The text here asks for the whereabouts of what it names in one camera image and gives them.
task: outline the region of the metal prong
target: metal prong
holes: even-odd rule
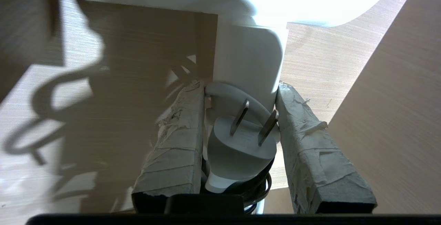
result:
[[[240,122],[242,121],[242,119],[245,116],[245,113],[247,113],[249,108],[249,101],[248,99],[245,99],[244,104],[242,104],[241,109],[239,110],[238,114],[236,115],[236,118],[233,121],[233,124],[231,124],[231,129],[230,129],[230,135],[233,136],[234,133],[237,130],[237,127],[239,126]]]
[[[268,120],[266,120],[266,123],[265,125],[263,125],[263,128],[259,132],[259,142],[258,142],[259,146],[262,146],[266,137],[268,137],[268,134],[276,125],[278,119],[279,119],[279,111],[274,110],[273,113],[271,113],[271,115],[269,116]]]

